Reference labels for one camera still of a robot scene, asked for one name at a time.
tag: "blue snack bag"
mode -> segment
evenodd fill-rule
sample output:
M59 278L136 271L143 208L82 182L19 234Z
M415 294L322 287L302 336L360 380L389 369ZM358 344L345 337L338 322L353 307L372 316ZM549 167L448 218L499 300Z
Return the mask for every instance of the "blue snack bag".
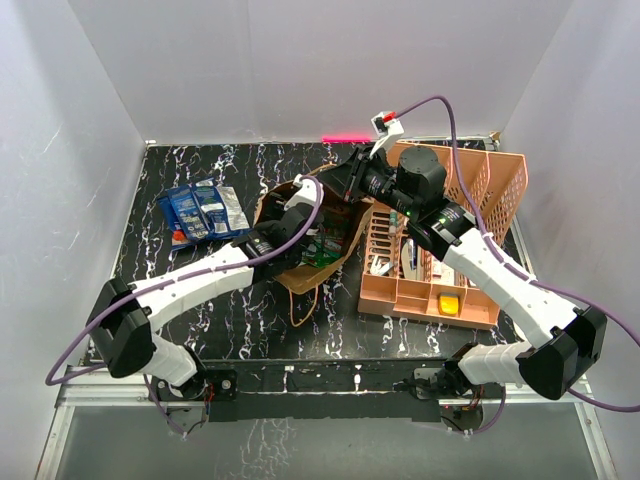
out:
M208 240L224 240L250 229L233 187L212 179L167 190L158 205L173 232L173 250Z

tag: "metal frame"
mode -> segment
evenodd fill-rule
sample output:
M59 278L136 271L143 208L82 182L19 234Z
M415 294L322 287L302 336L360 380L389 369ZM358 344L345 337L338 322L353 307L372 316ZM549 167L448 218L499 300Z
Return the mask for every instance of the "metal frame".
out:
M512 223L512 233L516 243L516 249L523 266L533 273L531 259L522 239L522 233L517 218L514 217ZM518 335L522 335L516 326ZM295 364L295 360L288 362L280 361L281 364ZM591 396L591 388L585 377L574 385L574 388L588 396ZM273 396L280 393L262 392L259 395ZM362 395L363 392L345 392L343 394ZM591 459L597 474L601 480L616 480L618 478L606 441L600 428L600 423L595 409L588 404L581 402L572 395L565 395L559 402L573 403L576 414L580 421L582 431ZM466 404L468 400L450 399L441 400L442 405ZM485 399L483 403L496 404L498 399ZM517 388L513 385L507 386L508 404L540 404L557 403L545 399L528 386ZM171 402L172 407L193 407L201 408L201 402ZM105 370L98 370L91 374L78 377L64 385L60 390L60 395L56 403L56 413L51 426L51 431L42 455L36 480L54 480L60 466L64 447L69 435L69 430L73 422L75 407L151 407L155 405L148 400L148 392L145 387L142 375L132 375L124 379L113 379Z
M55 480L73 422L74 412L75 407L72 406L56 408L47 443L36 472L36 480Z

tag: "cable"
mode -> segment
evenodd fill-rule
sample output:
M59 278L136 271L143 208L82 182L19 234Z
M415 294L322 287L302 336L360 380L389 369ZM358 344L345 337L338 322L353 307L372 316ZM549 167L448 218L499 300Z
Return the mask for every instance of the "cable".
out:
M504 258L502 257L502 255L500 254L500 252L498 251L496 245L494 244L494 242L491 240L491 238L489 238L489 235L487 235L487 227L484 223L484 220L482 219L482 213L480 212L480 208L478 207L478 205L476 204L476 202L473 200L473 197L471 195L471 193L469 192L469 190L467 189L467 186L465 185L464 182L464 177L462 176L462 171L460 169L460 160L458 157L458 138L456 135L456 121L453 115L453 108L451 107L451 104L449 103L449 100L446 99L446 97L442 96L442 95L434 95L433 97L429 97L426 100L422 100L418 103L415 103L413 105L411 105L410 107L405 108L404 110L401 110L400 113L396 114L396 118L400 118L401 116L411 112L412 110L418 108L420 105L424 105L427 102L430 102L432 100L440 100L442 103L444 103L444 106L447 109L447 113L449 114L449 123L451 125L451 148L453 151L453 165L455 167L456 170L456 175L458 176L458 182L460 183L460 189L462 190L462 194L464 195L464 198L467 199L467 202L469 202L469 205L471 206L471 210L473 211L473 214L476 217L476 222L478 224L478 229L480 230L480 232L482 233L482 238L484 240L484 242L486 243L487 247L489 248L489 251L493 254L493 256L496 258L496 260L498 260L500 263L504 264L504 267L509 270L511 273L513 273L515 276L517 276L518 278L528 281L529 280L529 275L527 275L526 273L521 272L520 270L518 270L517 268L515 268L512 265L509 265L508 263L504 262ZM558 288L558 287L554 287L552 285L548 285L546 283L540 282L538 280L532 280L531 285L534 285L538 288L542 288L544 290L548 290L550 292L556 293L558 295L562 295L565 297L569 297L572 298L574 300L577 300L578 302L584 303L586 305L590 305L591 307L600 310L601 312L603 312L607 317L609 317L611 320L613 320L615 323L617 323L625 332L627 332L627 334L632 338L632 340L636 343L636 345L638 345L638 347L640 347L640 335L635 332L631 326L629 324L627 324L625 321L623 321L622 319L618 318L617 315L615 315L614 313L612 313L609 309L607 309L606 307L592 301L589 300L577 293L573 293L570 292L568 290L564 290L562 288ZM595 407L599 407L599 408L603 408L605 410L610 410L612 412L621 412L621 413L636 413L636 412L640 412L640 404L638 405L634 405L634 406L630 406L630 407L620 407L617 405L610 405L608 403L604 403L604 402L600 402L598 400L594 400L591 399L583 394L581 394L580 392L576 392L575 390L573 390L572 388L568 389L568 392L571 393L572 395L574 395L575 397L579 398L580 400L582 400L583 402L589 403Z
M474 434L483 433L489 430L491 427L493 427L498 421L498 419L500 418L500 416L502 415L502 412L504 411L504 407L506 404L507 404L507 387L502 385L502 397L500 398L500 405L498 406L498 411L493 416L491 421L489 421L489 423L481 426L478 430L474 430L473 433Z
M143 374L142 378L144 378L144 384L147 386L147 390L149 390L149 397L151 397L151 400L153 401L153 403L156 404L156 407L158 408L158 411L160 412L160 414L165 418L169 426L176 433L178 433L179 435L182 435L182 438L187 438L187 436L189 435L189 432L186 432L180 425L174 422L173 419L169 416L169 414L165 411L164 407L160 403L160 400L158 400L156 393L153 391L153 388L151 388L151 384L149 383L149 377Z
M464 408L469 410L473 410L474 408L476 408L478 406L478 403L480 403L482 395L484 395L484 385L480 385L480 388L473 392L473 397L471 398L469 405Z
M451 425L453 425L454 427L456 427L458 429L459 432L462 432L462 428L460 428L460 425L458 425L456 422L454 422L453 420L451 420L449 417L445 417L444 415L440 415L440 418L443 420L446 420L447 422L449 422Z
M302 238L302 236L307 233L307 230L309 230L309 228L311 227L311 225L315 221L316 216L318 215L318 212L320 211L320 205L322 204L322 200L324 199L324 192L322 190L322 184L318 181L317 178L309 176L309 175L303 175L302 178L311 180L315 184L317 201L316 201L315 205L313 206L313 210L311 211L311 215L309 216L309 218L307 219L305 224L302 226L302 228L288 242L286 242L285 244L281 245L280 247L276 248L272 252L269 252L266 255L262 256L262 257L253 258L251 260L246 260L244 262L234 263L234 264L231 264L231 265L219 265L219 266L215 267L214 269L203 268L201 270L196 270L194 272L190 272L190 273L187 273L185 275L182 275L182 276L178 277L177 280L173 280L173 279L165 280L163 282L159 282L159 283L157 283L155 285L152 285L150 287L143 288L143 289L131 292L130 294L128 294L125 297L123 297L120 300L118 300L117 302L114 302L113 304L109 305L96 318L94 318L91 322L89 322L87 324L87 326L84 327L84 329L80 332L80 334L78 334L78 336L75 339L73 339L71 344L65 349L65 351L62 353L60 358L58 358L56 360L56 362L53 364L53 367L51 368L51 370L49 370L49 373L47 374L47 377L45 378L45 384L47 384L49 386L61 385L63 383L67 383L72 378L76 378L76 377L79 377L80 375L85 375L87 373L93 372L94 370L97 370L99 368L106 367L105 363L101 363L101 364L97 364L97 365L92 365L91 367L84 368L84 369L82 369L80 371L77 371L77 372L69 373L69 374L64 375L62 377L59 377L59 378L53 378L53 376L58 371L58 369L67 360L69 355L71 355L71 352L73 352L73 350L75 350L78 347L78 345L80 345L80 342L82 342L84 337L89 335L98 325L100 325L100 323L102 323L102 321L105 318L107 318L113 312L115 312L116 310L118 310L122 306L126 305L130 301L132 301L132 300L134 300L134 299L136 299L136 298L138 298L138 297L140 297L142 295L145 295L147 293L151 293L151 292L153 292L155 290L162 290L164 287L167 287L167 286L172 285L174 283L182 282L184 280L188 280L190 278L198 277L200 275L206 275L206 274L209 274L209 273L220 272L220 271L226 272L228 270L234 270L236 268L253 267L255 265L259 265L261 263L264 263L264 262L267 262L267 261L271 260L272 258L280 255L281 253L284 253L289 248L294 246L298 242L298 240L300 240Z
M191 435L191 432L193 432L194 428L196 428L198 425L204 425L205 423L207 423L206 420L200 420L199 422L196 422L193 425L191 425L191 428L187 430L187 436Z

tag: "white wall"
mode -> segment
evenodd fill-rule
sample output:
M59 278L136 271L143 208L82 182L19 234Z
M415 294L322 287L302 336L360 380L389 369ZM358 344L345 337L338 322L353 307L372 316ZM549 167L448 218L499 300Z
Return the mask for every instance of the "white wall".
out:
M538 274L609 305L640 329L640 7L578 0L545 53L507 128L527 155L519 211ZM640 403L640 350L610 324L595 395ZM640 415L599 411L623 479L637 479Z
M144 143L65 0L0 1L0 465L33 478L45 375L108 278Z
M571 0L69 0L145 139L371 135L434 92L501 130ZM445 134L421 109L409 134Z

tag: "yellow sponge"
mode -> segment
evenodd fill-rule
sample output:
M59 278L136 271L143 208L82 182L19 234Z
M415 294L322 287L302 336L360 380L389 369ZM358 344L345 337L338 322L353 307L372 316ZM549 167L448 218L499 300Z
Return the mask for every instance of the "yellow sponge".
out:
M442 315L457 315L460 308L460 299L453 293L441 293L438 295L438 310Z

